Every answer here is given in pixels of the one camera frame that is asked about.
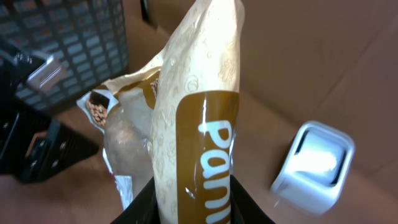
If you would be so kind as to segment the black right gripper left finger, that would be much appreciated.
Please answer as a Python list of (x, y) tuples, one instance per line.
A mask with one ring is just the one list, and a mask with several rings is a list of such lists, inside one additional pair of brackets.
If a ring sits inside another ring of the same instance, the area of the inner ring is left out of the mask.
[(111, 224), (160, 224), (154, 178)]

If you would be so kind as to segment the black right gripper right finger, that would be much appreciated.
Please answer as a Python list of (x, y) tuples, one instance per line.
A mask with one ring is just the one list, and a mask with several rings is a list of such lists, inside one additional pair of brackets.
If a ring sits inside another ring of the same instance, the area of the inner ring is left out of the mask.
[(275, 224), (231, 175), (231, 224)]

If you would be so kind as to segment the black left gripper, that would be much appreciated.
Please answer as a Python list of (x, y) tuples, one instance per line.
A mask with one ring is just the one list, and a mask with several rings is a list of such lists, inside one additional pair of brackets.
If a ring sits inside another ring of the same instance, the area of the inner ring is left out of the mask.
[(46, 114), (1, 109), (1, 175), (43, 182), (98, 151), (95, 142)]

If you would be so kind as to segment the beige brown snack pouch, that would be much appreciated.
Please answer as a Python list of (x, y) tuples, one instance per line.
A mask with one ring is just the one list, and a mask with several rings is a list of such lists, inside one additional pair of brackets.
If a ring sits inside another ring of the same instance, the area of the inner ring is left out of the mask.
[(231, 223), (243, 23), (241, 1), (195, 1), (149, 63), (77, 101), (123, 209), (154, 178), (161, 223)]

